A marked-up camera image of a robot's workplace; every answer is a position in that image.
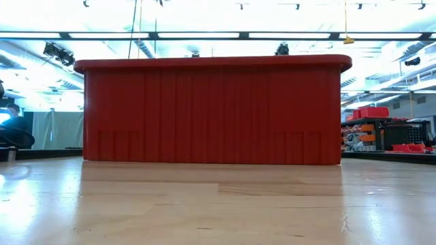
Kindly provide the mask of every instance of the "person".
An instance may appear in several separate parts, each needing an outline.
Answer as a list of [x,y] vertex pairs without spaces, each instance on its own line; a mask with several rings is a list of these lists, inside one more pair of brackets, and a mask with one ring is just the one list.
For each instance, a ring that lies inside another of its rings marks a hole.
[[27,131],[26,119],[24,119],[23,117],[18,115],[20,113],[20,106],[14,104],[14,103],[10,103],[10,104],[6,105],[6,109],[8,111],[10,111],[12,117],[11,117],[11,119],[4,121],[2,123],[2,125],[5,125],[5,126],[11,127],[11,128],[15,128],[15,129],[20,129],[23,131]]

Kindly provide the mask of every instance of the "wooden surface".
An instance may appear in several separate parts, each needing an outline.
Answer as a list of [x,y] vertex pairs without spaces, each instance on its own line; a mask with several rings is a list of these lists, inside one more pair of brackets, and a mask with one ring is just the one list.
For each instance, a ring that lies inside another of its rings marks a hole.
[[434,244],[436,168],[0,163],[0,244]]

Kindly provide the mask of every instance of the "ceiling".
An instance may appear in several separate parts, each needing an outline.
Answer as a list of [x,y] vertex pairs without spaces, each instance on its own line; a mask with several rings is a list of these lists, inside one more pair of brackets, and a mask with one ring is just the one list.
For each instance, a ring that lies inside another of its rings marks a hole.
[[[193,32],[276,31],[344,32],[344,0],[14,0],[0,1],[0,30],[54,32]],[[436,0],[347,1],[347,30],[353,32],[436,32]],[[79,59],[147,59],[200,56],[273,55],[283,40],[142,40],[142,48],[130,41],[54,40]],[[0,56],[21,68],[2,68],[0,79],[7,95],[28,110],[78,111],[83,107],[83,77],[42,54],[46,41],[0,41]],[[433,41],[387,42],[288,41],[290,54],[346,54],[354,67],[342,75],[343,106],[356,101],[382,100],[392,94],[372,90],[403,90],[433,79],[436,63]],[[421,64],[403,61],[419,55]]]

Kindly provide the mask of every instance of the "red bin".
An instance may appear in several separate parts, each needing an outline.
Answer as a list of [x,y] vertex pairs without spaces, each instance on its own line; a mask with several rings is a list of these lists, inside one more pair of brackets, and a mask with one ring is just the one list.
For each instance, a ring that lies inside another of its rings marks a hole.
[[84,159],[339,164],[350,67],[343,55],[78,61]]

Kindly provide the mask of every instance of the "ribbed side panel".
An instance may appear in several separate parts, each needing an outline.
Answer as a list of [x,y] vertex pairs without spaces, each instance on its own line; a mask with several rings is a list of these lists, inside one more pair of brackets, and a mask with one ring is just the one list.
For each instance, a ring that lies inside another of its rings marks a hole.
[[339,67],[87,71],[88,160],[332,165]]

